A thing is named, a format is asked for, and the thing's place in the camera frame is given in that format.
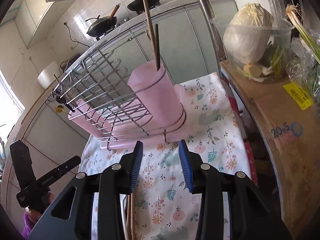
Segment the left hand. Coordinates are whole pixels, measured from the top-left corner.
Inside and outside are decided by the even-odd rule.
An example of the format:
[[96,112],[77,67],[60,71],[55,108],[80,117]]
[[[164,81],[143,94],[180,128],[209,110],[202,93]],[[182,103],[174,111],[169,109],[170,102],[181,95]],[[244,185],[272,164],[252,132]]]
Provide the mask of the left hand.
[[[51,192],[48,192],[45,196],[43,196],[42,201],[44,203],[44,210],[46,210],[48,206],[53,202],[54,198],[55,197]],[[25,213],[34,224],[37,223],[37,221],[40,219],[40,217],[43,214],[42,212],[32,209],[29,206],[25,208]]]

